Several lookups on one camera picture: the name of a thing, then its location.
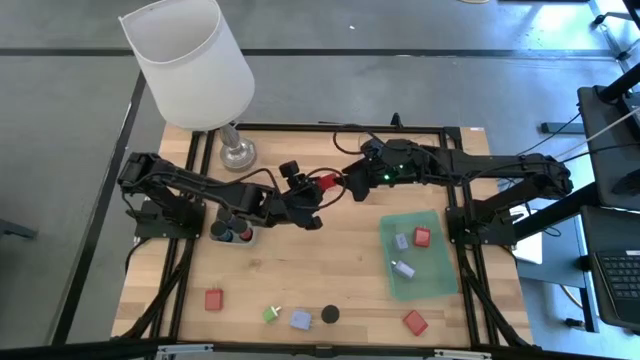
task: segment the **lamp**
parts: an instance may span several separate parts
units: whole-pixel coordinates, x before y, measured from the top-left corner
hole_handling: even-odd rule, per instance
[[[255,91],[247,65],[214,0],[163,0],[120,23],[164,119],[189,130],[220,128],[227,169],[243,171],[255,145],[229,124]]]

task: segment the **gray floor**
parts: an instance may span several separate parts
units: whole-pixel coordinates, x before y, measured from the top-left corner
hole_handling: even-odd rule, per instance
[[[124,47],[117,16],[142,0],[5,0],[0,47]],[[587,4],[469,5],[455,0],[223,0],[244,48],[608,49]],[[621,44],[635,30],[607,20]],[[576,90],[620,75],[611,60],[251,57],[256,95],[243,121],[482,126],[493,153],[543,136],[543,121],[577,113]],[[0,218],[39,230],[0,241],[0,348],[47,341],[133,89],[131,58],[0,58]],[[145,93],[129,150],[153,151],[163,120]],[[556,153],[583,140],[559,136]],[[588,162],[572,165],[588,181]],[[70,339],[108,338],[133,224],[114,197]],[[638,356],[640,338],[617,328],[586,334],[556,286],[522,281],[535,342],[545,349]],[[229,358],[262,358],[233,355]]]

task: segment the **wooden table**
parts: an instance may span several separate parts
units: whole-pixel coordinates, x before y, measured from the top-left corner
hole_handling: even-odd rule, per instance
[[[463,128],[463,144],[470,154],[488,154],[486,135],[482,128]],[[340,153],[327,132],[245,131],[258,149],[253,169],[267,167],[277,174],[279,186],[286,189],[278,166],[297,160],[300,170],[307,173],[318,167],[342,167],[356,156]],[[400,135],[378,134],[381,138]],[[435,135],[404,134],[403,137],[423,144],[438,144]],[[167,126],[160,145],[160,155],[176,165],[184,166],[191,133]],[[366,135],[343,133],[338,137],[347,149],[357,149]],[[204,141],[200,142],[200,163]],[[219,159],[221,142],[216,137],[209,176],[229,181],[240,175],[224,169]],[[266,175],[257,175],[254,182],[269,184]],[[484,199],[497,192],[496,181],[475,180],[472,193]],[[325,196],[331,199],[339,189]],[[294,225],[260,229],[254,247],[229,246],[209,240],[208,231],[196,242],[188,289],[186,293],[180,340],[251,342],[251,343],[330,343],[335,345],[420,345],[469,346],[466,315],[462,294],[399,302],[392,298],[383,263],[383,250],[378,235],[380,217],[390,214],[436,210],[442,228],[447,206],[444,187],[404,185],[394,189],[372,189],[362,203],[350,194],[338,203],[318,212],[324,227],[305,231]],[[215,217],[217,205],[208,203],[205,229]],[[449,256],[456,268],[453,247]],[[152,239],[138,249],[131,260],[113,335],[126,331],[142,314],[156,295],[167,249],[166,239]],[[499,247],[483,248],[491,295],[505,318],[525,340],[531,341],[529,322],[522,299],[518,273],[511,255]],[[214,286],[224,290],[224,309],[204,310],[205,291]],[[168,333],[173,298],[167,302],[161,334]],[[321,309],[334,304],[340,309],[340,320],[326,325],[320,319]],[[268,306],[282,306],[280,318],[265,324],[262,312]],[[312,329],[302,331],[289,326],[293,310],[301,309],[313,315]],[[421,335],[414,336],[402,318],[416,309],[429,323]],[[487,342],[481,305],[476,299],[481,339]]]

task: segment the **translucent green tray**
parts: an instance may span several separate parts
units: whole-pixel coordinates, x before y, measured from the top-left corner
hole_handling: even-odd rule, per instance
[[[413,245],[417,226],[431,230],[431,245]],[[404,233],[409,249],[400,252],[393,245],[396,234]],[[391,283],[391,294],[400,301],[451,295],[458,292],[458,281],[449,259],[449,250],[438,221],[438,213],[424,211],[413,214],[390,215],[380,219],[380,241]],[[391,261],[402,260],[415,269],[412,279],[393,272]]]

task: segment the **silver lamp base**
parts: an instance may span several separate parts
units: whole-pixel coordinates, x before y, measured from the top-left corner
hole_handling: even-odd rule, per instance
[[[231,125],[224,125],[220,128],[222,139],[222,149],[220,150],[220,160],[229,171],[245,171],[256,162],[256,146],[253,141],[240,137],[238,131]]]

